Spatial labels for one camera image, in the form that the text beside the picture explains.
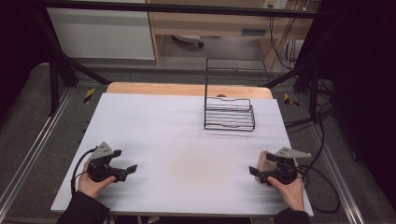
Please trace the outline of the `black curtain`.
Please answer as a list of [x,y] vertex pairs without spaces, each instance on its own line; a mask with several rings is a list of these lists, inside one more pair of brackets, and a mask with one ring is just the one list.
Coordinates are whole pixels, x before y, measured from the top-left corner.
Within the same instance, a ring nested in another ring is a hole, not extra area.
[[47,60],[34,0],[0,0],[0,118],[21,93],[30,71]]
[[396,209],[396,0],[321,0],[300,53],[318,54],[322,78],[335,87],[342,126],[358,156]]

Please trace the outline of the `white wall socket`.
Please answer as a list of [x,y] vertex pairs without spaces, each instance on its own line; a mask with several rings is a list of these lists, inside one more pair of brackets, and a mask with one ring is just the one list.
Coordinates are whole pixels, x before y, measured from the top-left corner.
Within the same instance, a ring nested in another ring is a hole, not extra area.
[[284,9],[288,0],[264,0],[263,7],[269,9]]

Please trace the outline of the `white chair base with caster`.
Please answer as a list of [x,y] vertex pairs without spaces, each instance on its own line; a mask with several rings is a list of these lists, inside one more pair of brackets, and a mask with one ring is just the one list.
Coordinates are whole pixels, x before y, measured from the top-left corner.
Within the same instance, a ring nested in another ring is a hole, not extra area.
[[202,42],[202,38],[198,35],[174,35],[174,38],[182,42],[195,44],[199,48],[202,48],[205,45]]

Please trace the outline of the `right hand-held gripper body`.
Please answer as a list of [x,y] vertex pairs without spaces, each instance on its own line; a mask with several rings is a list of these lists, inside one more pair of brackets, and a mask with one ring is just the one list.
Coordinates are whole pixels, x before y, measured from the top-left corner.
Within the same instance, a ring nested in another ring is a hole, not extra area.
[[284,185],[288,185],[297,177],[296,159],[310,158],[311,154],[289,147],[282,147],[276,153],[262,151],[258,159],[258,181],[270,186],[267,178],[275,178]]

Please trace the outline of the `wooden table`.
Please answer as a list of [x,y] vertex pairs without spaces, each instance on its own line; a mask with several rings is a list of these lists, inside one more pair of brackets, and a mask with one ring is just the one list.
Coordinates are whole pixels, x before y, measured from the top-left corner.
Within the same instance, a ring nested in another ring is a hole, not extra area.
[[207,93],[210,97],[225,95],[232,98],[273,98],[269,89],[261,87],[143,82],[113,82],[108,85],[106,93],[186,96],[204,96]]

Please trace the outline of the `black horizontal frame bar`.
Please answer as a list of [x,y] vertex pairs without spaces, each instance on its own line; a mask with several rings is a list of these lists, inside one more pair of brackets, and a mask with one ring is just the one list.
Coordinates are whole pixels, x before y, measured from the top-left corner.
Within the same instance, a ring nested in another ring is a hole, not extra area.
[[318,12],[318,11],[258,9],[258,8],[244,8],[244,7],[241,8],[210,7],[210,6],[116,3],[116,2],[93,2],[93,1],[72,1],[72,0],[36,0],[36,3],[42,7],[90,9],[90,10],[190,13],[190,14],[235,15],[235,16],[298,18],[298,19],[315,19],[326,16],[326,13]]

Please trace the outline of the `white table board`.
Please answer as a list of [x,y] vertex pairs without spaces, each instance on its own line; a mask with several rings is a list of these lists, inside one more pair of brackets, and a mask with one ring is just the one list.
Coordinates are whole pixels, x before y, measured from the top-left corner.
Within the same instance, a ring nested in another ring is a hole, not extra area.
[[275,215],[281,195],[248,169],[290,141],[276,100],[251,103],[254,131],[217,131],[204,127],[201,96],[105,93],[77,154],[106,142],[121,152],[112,166],[137,167],[98,197],[115,215]]

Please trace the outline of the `black wire rack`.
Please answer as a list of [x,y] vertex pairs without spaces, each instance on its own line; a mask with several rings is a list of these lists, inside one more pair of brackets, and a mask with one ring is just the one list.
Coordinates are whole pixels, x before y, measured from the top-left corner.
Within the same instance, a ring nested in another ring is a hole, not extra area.
[[204,129],[253,132],[256,127],[251,96],[236,93],[243,84],[267,81],[264,60],[205,60]]

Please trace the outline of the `person's right hand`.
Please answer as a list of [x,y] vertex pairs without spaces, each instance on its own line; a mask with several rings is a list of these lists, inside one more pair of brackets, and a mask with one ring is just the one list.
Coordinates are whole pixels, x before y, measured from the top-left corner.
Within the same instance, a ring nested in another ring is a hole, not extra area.
[[285,203],[290,209],[295,211],[304,211],[304,184],[299,175],[288,185],[282,184],[272,176],[269,176],[267,180],[280,192]]

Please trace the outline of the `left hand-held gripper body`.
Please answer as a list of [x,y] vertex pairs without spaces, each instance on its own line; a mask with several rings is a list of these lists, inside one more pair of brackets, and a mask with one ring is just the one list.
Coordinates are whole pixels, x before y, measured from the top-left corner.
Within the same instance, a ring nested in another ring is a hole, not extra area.
[[120,168],[105,166],[105,157],[111,155],[114,150],[106,143],[100,144],[90,156],[88,175],[91,180],[101,182],[110,176],[116,177],[116,182],[125,181],[127,176],[118,176]]

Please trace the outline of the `person's left hand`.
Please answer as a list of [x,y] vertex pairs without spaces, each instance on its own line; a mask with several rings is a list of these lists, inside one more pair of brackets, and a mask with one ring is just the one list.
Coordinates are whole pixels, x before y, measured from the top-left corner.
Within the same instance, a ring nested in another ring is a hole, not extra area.
[[78,180],[78,191],[86,194],[91,198],[97,198],[100,192],[105,189],[107,186],[112,184],[115,180],[115,176],[110,176],[101,182],[95,182],[90,179],[87,171],[90,162],[86,161],[83,167],[83,174],[80,176]]

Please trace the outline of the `black metal stand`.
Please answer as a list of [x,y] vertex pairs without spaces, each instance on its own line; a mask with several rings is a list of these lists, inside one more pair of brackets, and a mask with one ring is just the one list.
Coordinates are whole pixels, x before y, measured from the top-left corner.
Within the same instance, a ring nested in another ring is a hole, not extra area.
[[317,99],[318,99],[318,68],[312,63],[302,63],[287,74],[262,85],[263,88],[272,89],[276,85],[297,76],[293,89],[295,93],[302,93],[309,89],[308,115],[313,121],[318,120]]
[[51,106],[49,114],[52,116],[60,107],[60,90],[59,78],[64,81],[66,87],[76,87],[78,78],[74,72],[79,72],[91,77],[101,84],[110,84],[111,81],[97,75],[87,67],[70,58],[63,51],[58,37],[50,24],[50,18],[46,17],[46,9],[31,9],[30,13],[36,23],[37,31],[43,35],[45,47],[49,53],[49,77],[50,77],[50,95]]

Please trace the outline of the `white cabinet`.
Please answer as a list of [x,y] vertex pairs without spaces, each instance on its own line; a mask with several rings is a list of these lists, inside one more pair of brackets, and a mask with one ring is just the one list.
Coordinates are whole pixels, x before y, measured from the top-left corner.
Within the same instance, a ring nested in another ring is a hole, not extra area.
[[63,51],[73,58],[155,58],[147,12],[49,8]]

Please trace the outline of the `yellow black tape marker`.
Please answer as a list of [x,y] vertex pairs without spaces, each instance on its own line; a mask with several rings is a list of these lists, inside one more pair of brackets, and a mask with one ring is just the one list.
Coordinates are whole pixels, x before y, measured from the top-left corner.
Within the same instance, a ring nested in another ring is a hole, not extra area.
[[90,100],[91,100],[91,98],[92,98],[94,92],[95,92],[95,88],[90,88],[90,89],[87,91],[87,93],[86,93],[86,95],[85,95],[85,97],[84,97],[84,100],[83,100],[83,104],[88,104],[88,103],[90,102]]

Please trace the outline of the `brown towel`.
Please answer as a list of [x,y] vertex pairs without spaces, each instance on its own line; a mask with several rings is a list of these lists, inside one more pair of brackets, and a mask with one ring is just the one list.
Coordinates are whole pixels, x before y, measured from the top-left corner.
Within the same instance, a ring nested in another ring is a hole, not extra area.
[[270,186],[267,178],[269,176],[274,177],[279,182],[284,185],[288,185],[294,181],[297,177],[297,167],[294,159],[282,158],[278,157],[277,162],[268,161],[266,159],[266,154],[269,154],[268,151],[262,151],[257,163],[257,169],[263,172],[263,177],[258,178],[256,180],[260,183],[265,183]]

